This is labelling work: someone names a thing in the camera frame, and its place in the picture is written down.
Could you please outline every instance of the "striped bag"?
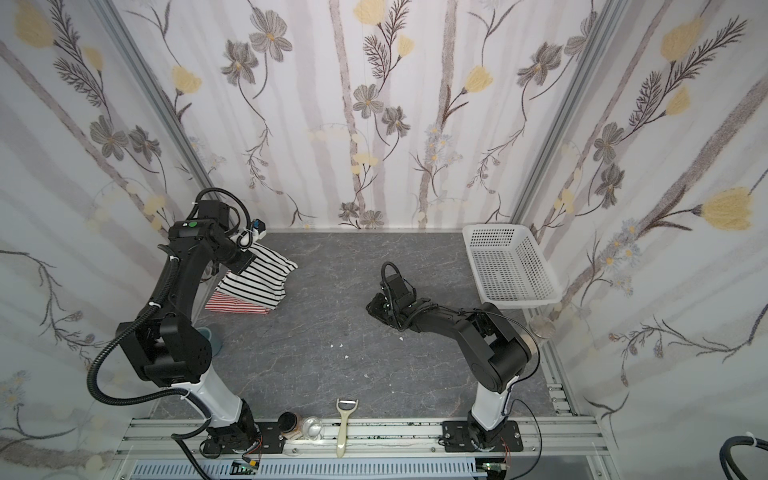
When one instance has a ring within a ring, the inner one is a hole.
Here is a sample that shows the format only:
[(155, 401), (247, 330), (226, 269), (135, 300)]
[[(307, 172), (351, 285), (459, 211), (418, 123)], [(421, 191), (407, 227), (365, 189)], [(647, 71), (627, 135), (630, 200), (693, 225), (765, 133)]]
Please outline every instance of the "striped bag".
[(239, 300), (218, 291), (210, 296), (208, 303), (205, 304), (205, 309), (211, 312), (258, 313), (260, 315), (266, 315), (270, 312), (269, 309), (263, 306), (253, 305), (251, 302)]
[(240, 274), (228, 272), (217, 291), (274, 310), (285, 298), (288, 273), (299, 266), (279, 253), (254, 243), (250, 249), (256, 258)]

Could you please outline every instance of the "black cable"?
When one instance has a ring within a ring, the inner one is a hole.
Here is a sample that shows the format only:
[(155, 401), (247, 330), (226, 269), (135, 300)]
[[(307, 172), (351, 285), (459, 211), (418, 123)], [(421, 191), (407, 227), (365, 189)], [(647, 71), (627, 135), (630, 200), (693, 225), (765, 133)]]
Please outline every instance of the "black cable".
[(510, 478), (509, 480), (516, 480), (517, 478), (524, 477), (527, 474), (531, 473), (531, 470), (533, 470), (535, 468), (535, 466), (538, 464), (538, 460), (541, 458), (541, 449), (544, 447), (544, 439), (541, 437), (541, 427), (538, 426), (538, 420), (536, 419), (536, 415), (533, 414), (533, 410), (531, 410), (531, 407), (529, 407), (528, 404), (523, 402), (522, 400), (514, 399), (514, 400), (512, 400), (512, 405), (509, 408), (510, 411), (511, 411), (512, 406), (515, 405), (515, 402), (520, 402), (523, 405), (525, 405), (525, 408), (528, 409), (528, 412), (531, 413), (531, 417), (533, 417), (533, 421), (536, 423), (536, 430), (538, 431), (538, 455), (536, 455), (536, 461), (533, 462), (533, 465), (531, 465), (528, 468), (528, 470), (526, 470), (525, 472), (522, 472), (520, 475), (518, 475), (516, 477)]
[[(194, 218), (195, 214), (197, 214), (197, 204), (200, 202), (200, 200), (203, 200), (203, 196), (205, 194), (209, 194), (210, 192), (218, 192), (220, 194), (227, 195), (228, 197), (232, 198), (232, 200), (235, 200), (237, 205), (243, 210), (243, 215), (245, 216), (245, 230), (237, 238), (237, 246), (240, 248), (250, 248), (253, 245), (253, 225), (250, 222), (250, 214), (248, 213), (248, 209), (245, 208), (245, 205), (240, 201), (239, 198), (235, 197), (233, 193), (224, 190), (223, 188), (210, 187), (201, 190), (194, 199), (194, 205), (192, 206), (192, 211), (190, 214), (187, 215), (187, 220), (192, 220)], [(240, 241), (243, 239), (243, 237), (245, 237), (246, 233), (248, 234), (248, 244), (244, 247)]]
[(427, 310), (434, 310), (439, 306), (440, 305), (438, 305), (437, 303), (425, 303), (424, 305), (421, 305), (413, 313), (408, 315), (408, 318), (406, 318), (406, 321), (403, 322), (402, 325), (398, 324), (397, 330), (399, 332), (405, 332), (407, 329), (411, 328), (411, 325), (413, 325), (413, 320), (416, 318), (417, 315), (419, 315), (420, 313), (424, 313)]
[(738, 467), (738, 465), (736, 465), (736, 463), (733, 461), (733, 456), (730, 454), (731, 448), (736, 445), (756, 446), (758, 449), (768, 451), (768, 442), (762, 439), (755, 439), (754, 437), (738, 435), (729, 438), (725, 441), (725, 443), (723, 443), (723, 446), (720, 447), (720, 466), (723, 467), (723, 473), (725, 474), (726, 478), (728, 478), (728, 480), (733, 480), (733, 477), (728, 471), (728, 467), (730, 467), (730, 469), (733, 470), (733, 473), (736, 474), (736, 477), (738, 477), (739, 480), (748, 480), (748, 478), (741, 472), (741, 469)]
[(499, 314), (499, 313), (486, 312), (485, 310), (480, 310), (480, 309), (474, 309), (474, 310), (473, 310), (473, 312), (477, 312), (477, 313), (487, 313), (487, 314), (489, 314), (489, 315), (496, 315), (496, 316), (500, 316), (501, 318), (507, 319), (507, 320), (509, 320), (510, 322), (513, 322), (514, 324), (516, 324), (517, 326), (519, 326), (520, 328), (522, 328), (523, 330), (525, 330), (525, 332), (528, 334), (528, 336), (530, 336), (530, 337), (531, 337), (531, 341), (533, 342), (533, 344), (534, 344), (534, 345), (536, 345), (536, 354), (538, 355), (538, 359), (537, 359), (537, 361), (536, 361), (536, 367), (534, 367), (534, 369), (533, 369), (533, 372), (531, 372), (531, 373), (527, 374), (526, 376), (524, 376), (523, 378), (519, 379), (519, 380), (518, 380), (517, 382), (515, 382), (515, 383), (520, 383), (520, 382), (522, 382), (523, 380), (527, 380), (527, 379), (530, 379), (532, 376), (536, 375), (536, 372), (538, 371), (538, 364), (539, 364), (539, 363), (541, 363), (541, 350), (538, 348), (538, 343), (536, 343), (536, 340), (534, 339), (534, 337), (533, 337), (533, 334), (532, 334), (532, 333), (531, 333), (531, 332), (530, 332), (530, 331), (529, 331), (527, 328), (525, 328), (525, 326), (524, 326), (522, 323), (520, 323), (519, 321), (517, 321), (517, 320), (515, 320), (515, 319), (511, 319), (511, 318), (509, 318), (508, 316), (504, 316), (504, 315), (501, 315), (501, 314)]
[(170, 289), (176, 283), (176, 279), (179, 274), (179, 257), (173, 255), (173, 251), (170, 250), (170, 248), (166, 245), (159, 245), (158, 247), (169, 254), (170, 261), (170, 268), (168, 269), (168, 273), (166, 275), (165, 281), (163, 282), (163, 286), (160, 289), (160, 292), (156, 297), (151, 299), (150, 305), (144, 310), (144, 313), (142, 313), (125, 330), (120, 332), (119, 335), (114, 337), (96, 355), (93, 362), (91, 363), (91, 367), (88, 369), (88, 374), (86, 376), (86, 386), (88, 387), (88, 392), (94, 399), (101, 403), (115, 406), (136, 405), (138, 403), (150, 402), (151, 400), (171, 395), (186, 396), (190, 402), (192, 402), (203, 413), (203, 416), (206, 417), (206, 420), (203, 425), (195, 429), (193, 432), (184, 434), (174, 433), (171, 435), (171, 438), (179, 445), (179, 447), (181, 447), (181, 450), (187, 456), (187, 459), (189, 459), (190, 463), (194, 467), (195, 471), (200, 475), (200, 477), (202, 477), (204, 480), (210, 480), (210, 477), (200, 467), (200, 465), (197, 463), (197, 460), (192, 456), (192, 452), (190, 452), (189, 448), (187, 448), (187, 445), (184, 443), (185, 439), (190, 439), (195, 435), (200, 434), (210, 424), (210, 410), (200, 399), (198, 399), (195, 395), (192, 395), (188, 390), (178, 388), (161, 390), (160, 392), (150, 393), (148, 395), (142, 395), (128, 399), (119, 399), (102, 392), (98, 386), (98, 371), (101, 368), (101, 364), (106, 360), (107, 356), (109, 356), (109, 354), (112, 353), (115, 348), (117, 348), (123, 339), (142, 327), (155, 313), (157, 313), (157, 311), (160, 309), (160, 304), (166, 300)]
[(398, 275), (400, 275), (400, 269), (397, 268), (397, 266), (392, 262), (382, 263), (381, 274), (382, 274), (382, 284), (385, 287), (384, 296), (386, 297), (386, 301), (389, 304), (389, 310), (387, 310), (387, 316), (390, 319), (392, 319), (392, 318), (396, 318), (400, 314), (400, 311), (393, 298), (394, 296), (392, 295), (392, 288), (389, 286), (389, 283), (387, 283), (386, 281), (386, 267), (388, 266), (392, 267), (395, 270), (395, 273), (397, 273)]
[[(161, 250), (166, 251), (166, 249), (163, 248), (166, 247), (165, 245), (160, 245), (159, 247)], [(129, 399), (118, 399), (102, 392), (98, 387), (97, 381), (98, 371), (101, 368), (101, 364), (106, 360), (107, 356), (109, 356), (109, 354), (118, 347), (123, 339), (131, 335), (137, 329), (144, 326), (144, 324), (147, 323), (155, 313), (157, 313), (157, 311), (160, 309), (160, 304), (166, 300), (171, 287), (176, 283), (176, 279), (179, 274), (180, 260), (179, 257), (176, 257), (175, 255), (170, 255), (169, 258), (170, 268), (168, 269), (168, 274), (158, 295), (151, 298), (150, 305), (144, 310), (144, 313), (142, 313), (131, 325), (120, 332), (119, 335), (114, 337), (112, 341), (110, 341), (103, 349), (101, 349), (101, 351), (96, 355), (93, 362), (91, 363), (91, 367), (88, 369), (88, 374), (85, 379), (88, 392), (93, 398), (101, 403), (116, 406), (128, 406), (136, 405), (138, 403), (150, 402), (151, 400), (159, 399), (164, 396), (186, 395), (188, 393), (188, 391), (185, 389), (168, 389), (161, 390), (160, 392), (150, 393), (148, 395), (132, 397)]]
[(232, 211), (234, 211), (235, 215), (237, 215), (237, 223), (235, 224), (234, 227), (232, 227), (229, 230), (227, 230), (226, 235), (229, 236), (232, 233), (237, 232), (237, 229), (240, 228), (240, 211), (237, 208), (233, 207), (232, 205), (227, 205), (227, 208), (232, 210)]

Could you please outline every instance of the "red and white striped fabric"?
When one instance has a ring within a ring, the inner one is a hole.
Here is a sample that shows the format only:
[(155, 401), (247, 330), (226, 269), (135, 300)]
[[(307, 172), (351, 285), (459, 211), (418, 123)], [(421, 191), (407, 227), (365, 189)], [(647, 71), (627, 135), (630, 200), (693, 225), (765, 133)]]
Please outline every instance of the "red and white striped fabric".
[(208, 303), (205, 304), (205, 309), (211, 312), (260, 313), (262, 315), (270, 312), (269, 309), (263, 306), (253, 305), (250, 302), (239, 300), (221, 292), (214, 292)]

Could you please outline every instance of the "black and white striped fabric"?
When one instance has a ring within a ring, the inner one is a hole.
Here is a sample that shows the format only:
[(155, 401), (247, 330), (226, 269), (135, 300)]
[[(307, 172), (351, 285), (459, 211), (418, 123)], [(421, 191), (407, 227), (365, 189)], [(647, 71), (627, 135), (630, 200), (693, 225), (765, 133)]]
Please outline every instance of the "black and white striped fabric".
[(256, 255), (253, 262), (240, 275), (228, 272), (216, 290), (274, 310), (285, 298), (288, 273), (299, 266), (258, 243), (254, 243), (249, 250)]

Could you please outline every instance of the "white vent grille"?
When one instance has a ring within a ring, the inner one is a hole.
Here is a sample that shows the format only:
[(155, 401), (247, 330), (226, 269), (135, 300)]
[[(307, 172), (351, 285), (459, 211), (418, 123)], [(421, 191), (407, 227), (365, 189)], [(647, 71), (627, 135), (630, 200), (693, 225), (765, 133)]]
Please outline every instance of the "white vent grille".
[[(312, 478), (476, 478), (474, 457), (451, 458), (269, 458), (256, 473), (232, 472), (232, 460), (199, 460), (203, 470), (215, 480), (235, 478), (287, 480)], [(136, 463), (131, 480), (198, 480), (200, 476), (187, 460), (142, 460)]]
[(464, 227), (464, 242), (480, 298), (499, 308), (556, 303), (562, 292), (531, 231), (522, 225)]

